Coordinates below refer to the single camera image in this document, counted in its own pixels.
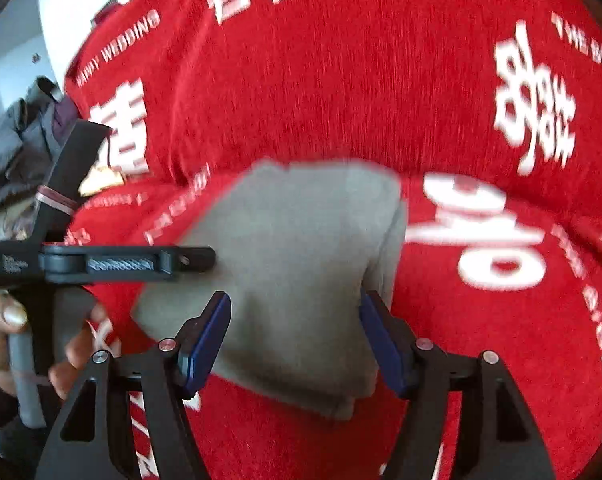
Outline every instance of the gray jacket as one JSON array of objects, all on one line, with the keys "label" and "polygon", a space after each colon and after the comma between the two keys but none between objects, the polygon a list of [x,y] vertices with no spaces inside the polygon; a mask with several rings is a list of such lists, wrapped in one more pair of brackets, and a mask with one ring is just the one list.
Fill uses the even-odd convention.
[{"label": "gray jacket", "polygon": [[41,184],[61,146],[52,134],[54,84],[39,77],[0,117],[0,205]]}]

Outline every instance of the metal screw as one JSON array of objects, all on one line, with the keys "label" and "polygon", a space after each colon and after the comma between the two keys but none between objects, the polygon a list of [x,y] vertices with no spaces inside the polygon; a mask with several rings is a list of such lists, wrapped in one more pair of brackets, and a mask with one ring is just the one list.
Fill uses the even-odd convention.
[{"label": "metal screw", "polygon": [[417,339],[417,348],[419,350],[432,350],[434,348],[434,343],[430,341],[427,337],[420,337]]},{"label": "metal screw", "polygon": [[499,362],[499,356],[492,350],[486,350],[483,355],[484,361],[489,365],[495,365]]},{"label": "metal screw", "polygon": [[170,337],[168,337],[166,339],[161,339],[159,341],[159,350],[161,352],[169,352],[170,350],[174,350],[176,348],[176,346],[177,346],[177,342]]},{"label": "metal screw", "polygon": [[97,365],[100,365],[101,363],[104,363],[108,360],[108,353],[105,350],[99,350],[98,352],[95,352],[95,354],[92,356],[92,360]]}]

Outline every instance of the red cloth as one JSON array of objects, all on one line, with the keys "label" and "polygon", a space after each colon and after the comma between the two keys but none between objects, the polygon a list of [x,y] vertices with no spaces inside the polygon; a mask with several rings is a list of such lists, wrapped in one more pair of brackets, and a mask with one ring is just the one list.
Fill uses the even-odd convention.
[{"label": "red cloth", "polygon": [[[83,116],[117,130],[100,161],[151,178],[93,199],[76,216],[68,243],[175,242],[225,186],[264,157],[364,158],[393,168],[405,184],[409,234],[432,222],[437,208],[438,219],[448,222],[429,235],[418,228],[421,238],[406,244],[393,312],[449,351],[501,354],[533,409],[558,477],[574,476],[602,435],[602,34],[584,6],[578,0],[224,0],[217,14],[221,0],[210,2],[132,0],[108,16],[73,63],[65,87]],[[532,61],[524,56],[526,38]],[[565,168],[561,151],[550,150],[544,137],[530,174],[520,169],[533,130],[548,126],[542,107],[527,115],[520,146],[514,124],[495,122],[508,71],[527,62],[536,69],[526,72],[534,84],[524,89],[518,111],[524,113],[525,100],[538,100],[548,106],[545,119],[555,114],[553,126],[561,115],[568,131],[551,138],[568,152],[567,139],[574,139]],[[179,198],[206,167],[211,177],[196,200]],[[456,179],[452,189],[467,196],[435,206],[418,176],[425,171],[494,184],[510,197],[510,216],[494,197],[489,212],[468,212],[476,191],[485,189],[474,181]],[[497,214],[498,224],[476,226]],[[454,243],[431,243],[443,236]],[[534,276],[539,283],[530,281]],[[495,290],[500,277],[525,286]],[[94,287],[129,349],[148,343],[129,319],[138,290]],[[201,410],[190,412],[193,429],[213,478],[224,479],[376,478],[403,410],[384,386],[358,402],[348,423],[218,378],[200,400]],[[142,423],[140,413],[135,417]],[[144,438],[142,431],[137,436]],[[140,446],[151,472],[148,442]]]},{"label": "red cloth", "polygon": [[[164,142],[131,153],[164,181],[264,156],[357,157],[400,173],[468,174],[553,210],[602,214],[602,64],[592,49],[602,34],[579,0],[249,1],[219,25],[206,0],[132,0],[91,35],[66,90],[96,119],[91,108],[140,80],[146,130]],[[494,127],[504,85],[495,46],[519,21],[534,68],[549,67],[575,102],[566,167],[537,146],[529,176],[518,165],[530,131],[511,146]]]}]

